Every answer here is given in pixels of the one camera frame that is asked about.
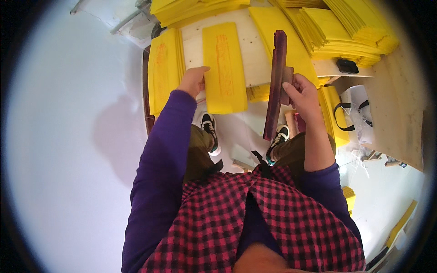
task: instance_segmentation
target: right hand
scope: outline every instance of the right hand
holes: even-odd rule
[[[295,74],[293,84],[284,82],[282,87],[306,124],[323,122],[317,89],[305,76]]]

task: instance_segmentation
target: shoelace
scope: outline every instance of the shoelace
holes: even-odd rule
[[[212,132],[213,130],[211,130],[211,128],[212,128],[211,122],[205,122],[205,124],[203,124],[203,129],[207,131],[209,134],[213,134]]]
[[[284,133],[279,133],[279,134],[277,135],[277,137],[276,137],[276,138],[274,139],[274,141],[273,141],[272,146],[278,144],[279,141],[281,141],[281,138],[283,138],[284,141],[285,141],[285,135],[284,135]]]

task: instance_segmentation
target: purple shirt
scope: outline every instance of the purple shirt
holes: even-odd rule
[[[196,101],[188,93],[174,90],[150,132],[131,192],[132,210],[125,233],[122,273],[141,268],[176,218],[196,107]],[[347,210],[338,165],[334,163],[324,170],[305,173],[301,179],[302,193],[334,213],[362,244],[360,232]],[[263,243],[282,256],[254,197],[248,194],[237,259],[253,242]]]

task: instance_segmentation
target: purple long sleeve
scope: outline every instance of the purple long sleeve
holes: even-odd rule
[[[131,192],[123,273],[138,271],[177,215],[196,107],[188,93],[173,91],[150,132]]]
[[[334,163],[331,167],[317,172],[304,173],[301,176],[301,180],[302,193],[313,198],[334,213],[363,245],[360,231],[352,218],[350,218],[349,211],[347,210],[346,198],[340,186],[338,164]]]

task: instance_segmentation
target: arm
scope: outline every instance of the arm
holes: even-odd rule
[[[347,226],[361,243],[360,232],[347,210],[346,198],[340,186],[340,174],[320,111],[317,89],[307,78],[295,74],[294,83],[283,83],[296,110],[306,123],[306,173],[301,176],[302,193],[331,211]]]
[[[285,82],[283,87],[306,123],[305,171],[326,169],[334,164],[335,159],[323,122],[316,87],[301,74],[295,74],[293,85]]]
[[[207,70],[196,68],[185,73],[147,139],[131,192],[123,273],[139,270],[166,236],[179,211],[191,123],[197,107],[194,98],[200,92],[199,83]]]

